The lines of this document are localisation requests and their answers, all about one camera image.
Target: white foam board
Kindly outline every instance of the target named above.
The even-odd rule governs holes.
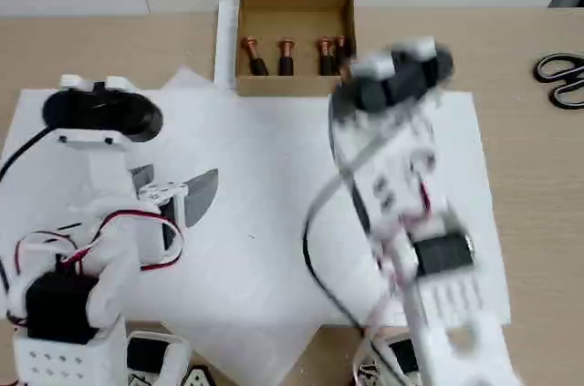
[[[50,91],[24,91],[5,154],[40,129]],[[184,259],[143,275],[128,297],[130,318],[169,323],[248,326],[344,323],[310,280],[300,247],[305,211],[334,173],[325,99],[241,99],[148,93],[162,108],[161,134],[137,144],[129,167],[154,162],[157,178],[186,180],[219,169],[219,190],[207,214],[187,233]],[[428,111],[444,159],[446,189],[488,263],[496,306],[509,320],[503,260],[491,210],[484,155],[472,97],[450,94],[441,113]],[[28,153],[2,184],[4,241],[69,212],[82,190],[78,152],[50,139]],[[39,194],[40,187],[46,193]],[[326,207],[311,238],[315,266],[348,305],[365,318],[383,290],[345,193]],[[386,318],[399,323],[399,317]]]

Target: wire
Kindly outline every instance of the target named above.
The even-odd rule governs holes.
[[[407,113],[412,112],[415,108],[411,106]],[[397,129],[399,129],[403,124],[402,120],[396,120],[396,122],[392,125],[392,131],[387,131],[389,135],[386,135],[386,132],[380,132],[374,137],[372,137],[371,141],[355,156],[353,160],[347,162],[345,164],[345,172],[339,172],[336,176],[328,181],[325,186],[321,189],[320,193],[317,194],[317,197],[312,201],[312,204],[308,208],[308,213],[304,225],[304,231],[302,233],[302,253],[304,256],[304,262],[307,267],[309,274],[312,276],[312,279],[317,283],[317,285],[322,289],[328,299],[335,305],[335,307],[347,318],[351,326],[356,329],[359,334],[364,337],[365,336],[365,328],[360,324],[359,320],[350,312],[350,310],[335,296],[331,289],[329,289],[322,279],[318,276],[315,268],[312,265],[312,259],[310,258],[310,251],[308,248],[308,234],[310,232],[310,227],[312,222],[314,221],[315,217],[317,216],[318,212],[322,209],[322,207],[330,200],[330,198],[339,190],[340,186],[345,182],[346,172],[354,173],[360,167],[362,167],[375,153],[377,153],[381,147],[383,147],[388,141],[390,141],[397,133]],[[405,382],[398,376],[395,369],[390,365],[390,363],[383,357],[379,349],[375,346],[375,344],[371,343],[371,348],[375,352],[375,354],[380,358],[383,365],[388,369],[391,375],[395,378],[395,380],[401,386],[407,386]]]
[[[62,262],[64,264],[72,264],[72,263],[80,262],[89,253],[89,251],[93,247],[95,247],[96,244],[99,243],[99,241],[102,238],[101,234],[102,234],[103,229],[110,222],[112,222],[113,220],[115,220],[118,217],[144,217],[144,218],[155,219],[155,220],[159,221],[160,223],[169,226],[174,231],[175,236],[177,238],[180,238],[182,241],[181,247],[178,249],[178,252],[175,254],[175,256],[172,256],[168,261],[163,262],[163,263],[142,265],[141,271],[145,272],[145,271],[150,271],[150,270],[163,269],[165,267],[172,266],[179,261],[179,259],[181,258],[182,254],[183,254],[182,250],[184,248],[185,240],[184,240],[183,233],[181,232],[180,228],[176,225],[175,222],[164,217],[163,215],[156,214],[156,213],[150,213],[150,212],[141,211],[141,210],[118,210],[118,211],[115,211],[111,214],[108,214],[103,219],[103,221],[99,225],[98,231],[95,233],[95,235],[93,236],[93,239],[91,240],[91,242],[88,245],[81,247],[80,249],[75,251],[71,256],[65,258]]]
[[[76,224],[66,224],[65,226],[60,226],[57,228],[58,231],[67,231],[68,229],[77,228],[78,226],[82,226],[83,223],[77,222]]]
[[[35,144],[37,144],[39,141],[45,138],[53,130],[55,130],[55,127],[46,126],[42,131],[40,131],[37,135],[35,135],[30,140],[25,142],[22,146],[20,146],[19,149],[17,149],[12,155],[10,155],[10,157],[8,157],[8,159],[6,160],[5,164],[2,166],[2,169],[0,169],[0,182],[6,176],[8,169],[12,167],[12,164],[14,164],[16,160],[18,160],[18,158],[24,155],[31,147],[33,147]]]
[[[33,136],[30,140],[25,142],[20,148],[18,148],[12,155],[8,157],[2,168],[0,169],[0,182],[5,178],[6,173],[13,166],[13,164],[24,155],[31,147],[45,138],[49,133],[55,130],[52,126],[46,126],[43,130]],[[8,298],[8,292],[10,291],[10,280],[8,279],[8,275],[6,273],[6,269],[4,263],[2,262],[2,258],[0,258],[0,277],[2,278],[2,286],[6,293],[6,298]]]
[[[363,228],[365,235],[369,235],[371,231],[371,221],[367,213],[367,208],[363,202],[363,198],[357,188],[355,183],[355,177],[351,171],[349,171],[345,165],[345,158],[342,154],[341,149],[337,145],[337,139],[335,138],[335,133],[333,130],[333,122],[335,120],[335,113],[333,107],[333,95],[331,94],[328,98],[328,143],[330,145],[330,152],[332,153],[332,159],[337,164],[339,171],[343,174],[345,179],[345,184],[349,188],[350,199],[353,202],[353,207],[355,208],[355,213],[359,217],[359,222]]]
[[[145,384],[146,386],[151,386],[151,385],[152,385],[152,383],[150,383],[149,381],[146,381],[146,378],[142,378],[142,377],[140,377],[138,374],[135,374],[135,373],[132,373],[132,374],[130,374],[130,383],[131,383],[133,380],[137,380],[137,381],[139,381],[141,384]]]
[[[63,235],[63,234],[59,234],[59,233],[54,233],[52,231],[34,231],[28,235],[25,235],[23,238],[21,238],[20,240],[18,240],[18,242],[16,242],[16,246],[15,246],[15,253],[14,253],[14,261],[15,261],[15,271],[17,275],[20,275],[21,273],[21,266],[20,266],[20,246],[25,242],[25,240],[27,240],[27,238],[30,235],[47,235],[51,238],[48,238],[47,240],[45,240],[43,242],[43,244],[49,244],[49,243],[53,243],[56,241],[65,241],[68,242],[70,245],[73,246],[73,251],[77,251],[78,250],[78,246],[77,244],[71,239],[71,237],[69,237],[68,235]],[[78,271],[80,274],[83,274],[83,264],[81,262],[78,263]]]

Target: scissors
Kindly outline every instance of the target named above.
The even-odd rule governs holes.
[[[543,71],[544,66],[550,62],[569,63],[571,67],[561,69],[555,73],[545,73]],[[584,100],[571,102],[562,99],[564,94],[584,88],[584,56],[572,53],[554,53],[544,56],[534,66],[533,77],[541,83],[551,83],[559,80],[566,82],[549,92],[549,101],[557,108],[562,108],[563,110],[584,109]]]

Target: red wire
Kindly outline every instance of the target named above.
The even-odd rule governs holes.
[[[92,243],[94,243],[99,236],[101,235],[101,231],[103,230],[103,228],[105,228],[105,226],[111,222],[112,220],[114,220],[117,217],[122,217],[122,216],[128,216],[128,215],[132,215],[132,216],[139,216],[139,217],[148,217],[151,219],[158,219],[158,220],[163,220],[169,224],[171,224],[179,233],[181,232],[181,230],[179,229],[179,227],[176,225],[175,222],[173,222],[172,220],[164,217],[163,215],[160,214],[156,214],[156,213],[150,213],[147,211],[141,211],[141,210],[118,210],[114,213],[108,214],[103,221],[101,222],[101,224],[99,225],[98,231],[97,233],[93,236],[93,238],[91,239],[91,242],[89,243],[89,245],[91,245]],[[82,249],[79,252],[77,252],[76,254],[74,254],[73,256],[69,257],[67,260],[64,261],[64,263],[75,263],[78,261],[81,261],[91,250],[91,248],[88,249]],[[141,270],[142,271],[149,271],[149,270],[156,270],[156,269],[163,269],[165,267],[169,267],[174,265],[177,261],[179,261],[179,259],[181,258],[181,255],[183,254],[183,251],[181,251],[181,253],[179,255],[176,256],[176,258],[174,258],[172,261],[168,262],[168,263],[159,263],[159,264],[153,264],[153,265],[144,265],[141,266]]]
[[[62,234],[54,233],[52,231],[42,231],[42,230],[41,231],[34,231],[34,232],[30,233],[29,235],[32,235],[32,234],[53,235],[58,240],[65,240],[65,241],[70,242],[76,250],[78,249],[77,244],[68,235],[62,235]],[[20,275],[20,272],[21,272],[21,268],[20,268],[20,245],[21,245],[22,241],[25,238],[26,237],[23,237],[20,240],[18,240],[18,242],[16,242],[14,260],[15,260],[15,270],[16,270],[16,274],[17,275]],[[45,240],[45,242],[43,242],[43,243],[50,243],[50,242],[51,242],[51,239],[48,239],[48,240]],[[82,264],[79,264],[79,273],[80,274],[83,274],[83,265]]]

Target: mounting hole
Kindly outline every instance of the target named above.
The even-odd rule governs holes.
[[[475,329],[470,325],[446,331],[450,346],[459,354],[469,354],[474,351],[478,343]]]

